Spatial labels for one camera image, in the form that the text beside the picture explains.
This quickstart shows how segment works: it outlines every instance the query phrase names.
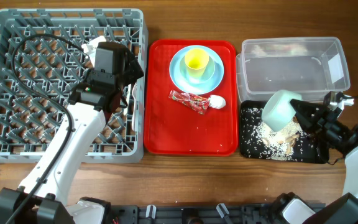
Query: red tray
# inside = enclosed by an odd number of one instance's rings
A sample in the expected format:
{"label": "red tray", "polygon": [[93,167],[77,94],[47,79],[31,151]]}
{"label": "red tray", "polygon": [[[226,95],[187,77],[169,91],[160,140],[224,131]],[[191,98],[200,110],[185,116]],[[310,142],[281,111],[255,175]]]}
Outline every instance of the red tray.
{"label": "red tray", "polygon": [[[171,81],[172,57],[189,45],[203,45],[222,59],[223,80],[204,97],[218,95],[226,100],[220,110],[206,114],[168,98],[171,90],[181,92]],[[150,46],[147,72],[144,145],[156,154],[228,156],[238,146],[236,50],[223,40],[162,39]]]}

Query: gray plastic crate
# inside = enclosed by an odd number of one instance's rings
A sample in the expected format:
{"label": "gray plastic crate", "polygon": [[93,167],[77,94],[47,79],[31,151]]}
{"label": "gray plastic crate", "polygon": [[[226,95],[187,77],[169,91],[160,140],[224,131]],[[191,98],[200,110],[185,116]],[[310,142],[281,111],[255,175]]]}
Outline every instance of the gray plastic crate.
{"label": "gray plastic crate", "polygon": [[[31,98],[12,78],[12,51],[22,38],[48,33],[77,45],[100,35],[126,45],[145,71],[148,32],[138,9],[2,9],[0,10],[0,162],[37,162],[57,132],[63,113],[47,101]],[[77,49],[55,40],[28,41],[17,56],[16,68],[27,86],[66,103],[71,88],[90,61]],[[84,162],[129,163],[143,157],[145,77],[138,79],[136,101],[129,100],[127,116],[117,111],[90,145]],[[136,116],[135,131],[131,129]]]}

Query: wooden tabletop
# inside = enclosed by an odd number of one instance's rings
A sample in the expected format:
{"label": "wooden tabletop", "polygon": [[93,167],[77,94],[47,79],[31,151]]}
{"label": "wooden tabletop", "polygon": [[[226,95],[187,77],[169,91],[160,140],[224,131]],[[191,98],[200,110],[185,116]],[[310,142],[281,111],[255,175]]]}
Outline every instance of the wooden tabletop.
{"label": "wooden tabletop", "polygon": [[[149,45],[162,38],[221,39],[237,52],[246,39],[338,37],[358,94],[358,1],[61,1],[0,0],[1,8],[136,7],[143,11]],[[358,123],[358,100],[341,122]],[[34,164],[0,164],[0,190],[15,189]],[[335,166],[229,157],[159,156],[139,164],[82,164],[69,204],[89,196],[113,205],[232,205],[271,202],[294,192],[310,202],[330,203],[342,194],[343,161]]]}

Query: black tray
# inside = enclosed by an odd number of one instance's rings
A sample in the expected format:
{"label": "black tray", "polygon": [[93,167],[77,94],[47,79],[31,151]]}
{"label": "black tray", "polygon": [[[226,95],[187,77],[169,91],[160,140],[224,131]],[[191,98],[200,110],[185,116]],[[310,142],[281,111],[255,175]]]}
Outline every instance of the black tray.
{"label": "black tray", "polygon": [[[261,154],[262,152],[266,151],[264,144],[262,142],[257,142],[257,138],[251,137],[252,131],[248,132],[250,127],[258,125],[260,122],[262,122],[262,112],[254,112],[252,114],[246,110],[247,108],[262,109],[265,104],[265,101],[250,100],[241,103],[239,120],[239,145],[241,155],[246,158],[268,159],[269,155]],[[320,156],[322,156],[324,160],[318,156],[317,147],[320,148]],[[324,161],[328,161],[329,159],[328,147],[319,145],[316,139],[309,139],[306,137],[299,138],[293,147],[293,151],[294,152],[291,155],[291,159],[287,161],[324,164]]]}

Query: white paper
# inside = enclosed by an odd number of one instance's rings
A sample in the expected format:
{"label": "white paper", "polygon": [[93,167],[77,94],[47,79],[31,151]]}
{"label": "white paper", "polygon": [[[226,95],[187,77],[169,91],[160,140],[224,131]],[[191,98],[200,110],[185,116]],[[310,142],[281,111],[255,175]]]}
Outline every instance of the white paper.
{"label": "white paper", "polygon": [[329,67],[329,72],[331,74],[332,83],[335,83],[336,81],[343,78],[344,74],[343,74],[341,57],[339,56],[339,54],[335,55],[333,58],[331,58],[328,61],[328,67]]}

